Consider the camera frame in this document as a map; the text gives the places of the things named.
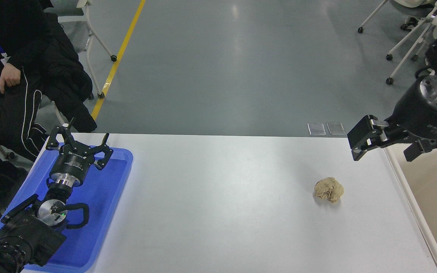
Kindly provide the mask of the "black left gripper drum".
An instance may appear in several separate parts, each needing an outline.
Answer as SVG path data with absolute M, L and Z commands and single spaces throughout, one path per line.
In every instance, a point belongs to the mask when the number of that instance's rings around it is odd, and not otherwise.
M 87 160 L 90 155 L 89 150 L 89 146 L 80 146 L 76 150 L 70 146 L 61 146 L 59 155 L 50 171 L 50 178 L 56 181 L 58 178 L 69 175 L 74 177 L 76 181 L 83 182 L 91 164 Z

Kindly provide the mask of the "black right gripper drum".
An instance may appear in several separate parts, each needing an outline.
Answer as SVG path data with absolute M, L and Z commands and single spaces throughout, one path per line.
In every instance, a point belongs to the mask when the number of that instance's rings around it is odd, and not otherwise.
M 437 78 L 418 78 L 396 103 L 387 122 L 419 138 L 437 140 Z

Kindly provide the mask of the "person's hand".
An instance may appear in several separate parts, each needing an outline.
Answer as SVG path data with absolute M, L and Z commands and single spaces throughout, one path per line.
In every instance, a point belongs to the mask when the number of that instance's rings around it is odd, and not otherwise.
M 21 71 L 10 63 L 5 64 L 0 75 L 0 93 L 4 94 L 6 87 L 19 85 L 20 79 Z

